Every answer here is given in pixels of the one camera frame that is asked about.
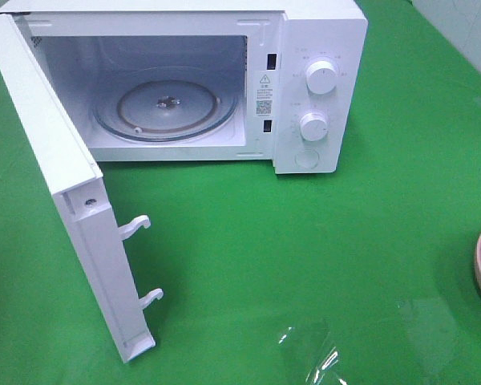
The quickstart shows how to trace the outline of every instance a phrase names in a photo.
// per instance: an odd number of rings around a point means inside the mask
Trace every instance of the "clear plastic film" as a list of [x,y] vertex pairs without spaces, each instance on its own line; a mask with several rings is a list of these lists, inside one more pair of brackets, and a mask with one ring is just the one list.
[[289,385],[346,385],[341,375],[341,354],[325,321],[288,326],[278,345]]

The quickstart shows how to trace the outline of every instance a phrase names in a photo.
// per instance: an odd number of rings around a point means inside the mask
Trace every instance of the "qr code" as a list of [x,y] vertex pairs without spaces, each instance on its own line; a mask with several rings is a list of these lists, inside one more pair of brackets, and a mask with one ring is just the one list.
[[271,115],[272,100],[257,100],[257,115]]

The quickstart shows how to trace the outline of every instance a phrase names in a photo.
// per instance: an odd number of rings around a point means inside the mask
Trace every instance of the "screw hole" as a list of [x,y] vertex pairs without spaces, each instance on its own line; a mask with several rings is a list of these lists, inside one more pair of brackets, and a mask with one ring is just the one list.
[[88,199],[88,200],[86,201],[85,205],[86,205],[87,207],[91,207],[91,206],[94,206],[95,203],[96,203],[96,199],[92,199],[92,198],[91,198],[91,199]]

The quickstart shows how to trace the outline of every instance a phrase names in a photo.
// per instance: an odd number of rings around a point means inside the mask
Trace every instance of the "wall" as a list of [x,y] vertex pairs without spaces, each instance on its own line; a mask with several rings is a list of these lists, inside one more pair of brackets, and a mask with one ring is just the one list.
[[481,72],[481,0],[414,0],[413,4]]

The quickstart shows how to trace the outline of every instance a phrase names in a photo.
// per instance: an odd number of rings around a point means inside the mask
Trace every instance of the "warning label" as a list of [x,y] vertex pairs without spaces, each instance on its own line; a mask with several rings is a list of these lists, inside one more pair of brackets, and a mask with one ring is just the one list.
[[274,98],[276,94],[277,73],[274,71],[258,71],[253,84],[254,105],[252,111],[256,116],[270,117],[274,114]]

